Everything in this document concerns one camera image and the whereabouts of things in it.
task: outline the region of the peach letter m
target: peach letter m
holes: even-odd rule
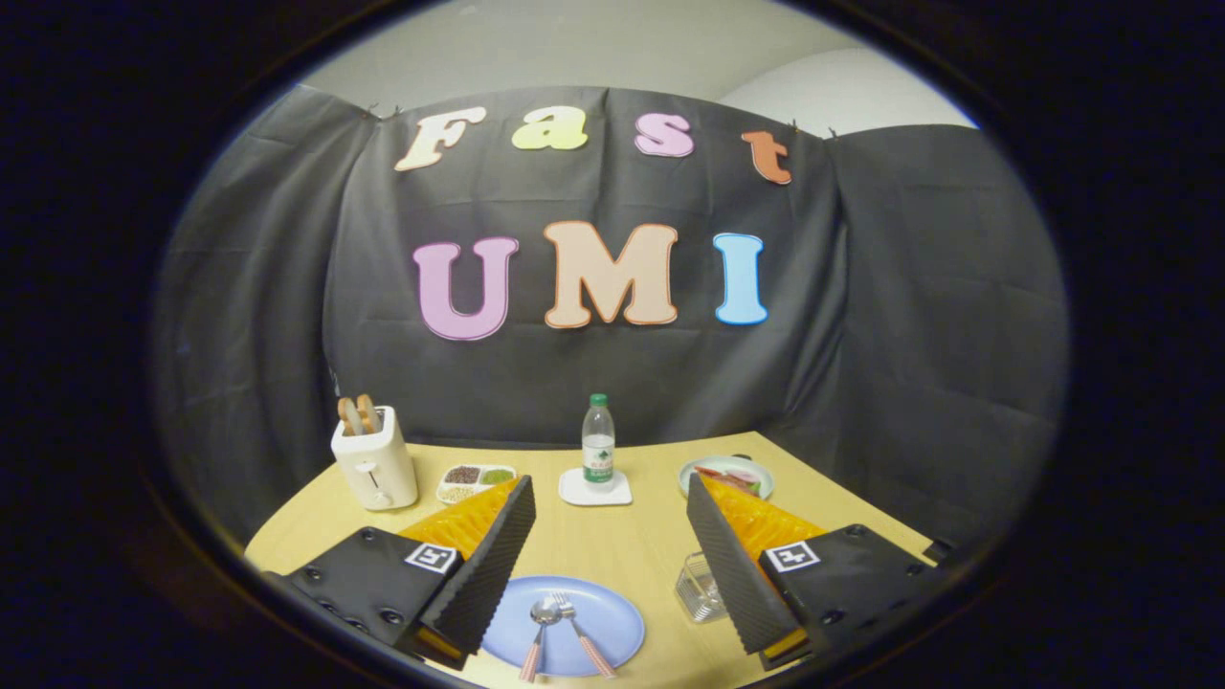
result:
[[[555,222],[544,228],[544,235],[557,250],[556,303],[544,316],[551,327],[582,327],[590,322],[592,313],[583,308],[583,287],[604,322],[612,322],[631,287],[633,298],[625,320],[636,325],[676,320],[668,286],[669,256],[676,243],[674,228],[639,224],[615,261],[590,223]]]

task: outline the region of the yellow table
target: yellow table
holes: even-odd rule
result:
[[[642,649],[617,668],[617,683],[702,689],[741,687],[773,673],[762,671],[757,656],[745,655],[729,618],[695,624],[676,597],[681,564],[686,555],[699,549],[676,479],[686,462],[709,455],[750,455],[774,476],[771,503],[826,530],[864,523],[910,554],[935,564],[922,557],[930,538],[856,498],[757,433],[617,447],[616,468],[630,479],[633,503],[597,508],[571,505],[557,494],[561,473],[581,466],[579,450],[469,450],[413,444],[408,450],[420,493],[415,505],[368,511],[353,498],[339,467],[332,465],[260,528],[246,548],[247,559],[261,570],[288,574],[363,526],[398,532],[445,508],[434,489],[443,472],[454,465],[508,465],[532,476],[537,499],[535,525],[512,576],[573,576],[617,591],[638,608],[647,626]],[[523,685],[518,667],[485,652],[469,657],[463,672],[430,664],[484,687]],[[603,682],[599,676],[537,677],[537,683],[551,687],[592,687]]]

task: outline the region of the yellow letter a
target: yellow letter a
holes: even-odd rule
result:
[[[523,121],[528,124],[511,136],[511,143],[516,148],[535,151],[552,147],[570,151],[587,143],[587,135],[583,134],[587,113],[578,108],[570,105],[540,108],[524,115]]]

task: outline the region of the water bottle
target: water bottle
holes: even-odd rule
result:
[[[592,395],[592,408],[583,418],[583,479],[592,490],[604,493],[612,488],[614,438],[608,396]]]

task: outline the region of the blue letter i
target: blue letter i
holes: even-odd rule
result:
[[[725,232],[714,235],[723,254],[723,305],[714,316],[730,325],[753,325],[768,315],[757,298],[757,254],[764,244],[752,234]]]

